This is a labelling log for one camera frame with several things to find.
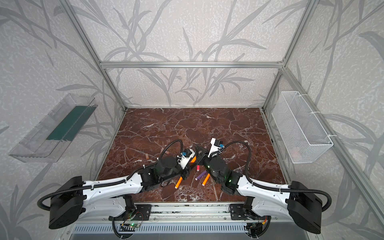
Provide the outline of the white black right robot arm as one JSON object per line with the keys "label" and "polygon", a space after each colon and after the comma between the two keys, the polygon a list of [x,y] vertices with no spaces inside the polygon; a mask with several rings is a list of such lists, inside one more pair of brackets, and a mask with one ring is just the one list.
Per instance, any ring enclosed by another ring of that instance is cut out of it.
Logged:
{"label": "white black right robot arm", "polygon": [[270,216],[292,220],[307,232],[321,233],[323,202],[317,196],[319,191],[307,189],[296,181],[290,185],[257,181],[230,170],[219,155],[200,146],[196,150],[198,163],[221,185],[224,193],[247,198],[243,208],[250,217]]}

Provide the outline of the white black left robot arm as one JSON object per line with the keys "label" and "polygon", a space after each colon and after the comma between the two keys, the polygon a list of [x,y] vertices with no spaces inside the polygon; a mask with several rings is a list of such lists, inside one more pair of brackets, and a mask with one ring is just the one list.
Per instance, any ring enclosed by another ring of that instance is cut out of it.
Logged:
{"label": "white black left robot arm", "polygon": [[103,181],[68,180],[54,193],[42,197],[38,207],[49,211],[49,229],[66,227],[78,219],[109,216],[127,219],[137,212],[132,195],[159,188],[175,177],[185,180],[196,166],[196,154],[183,152],[135,170],[126,177]]}

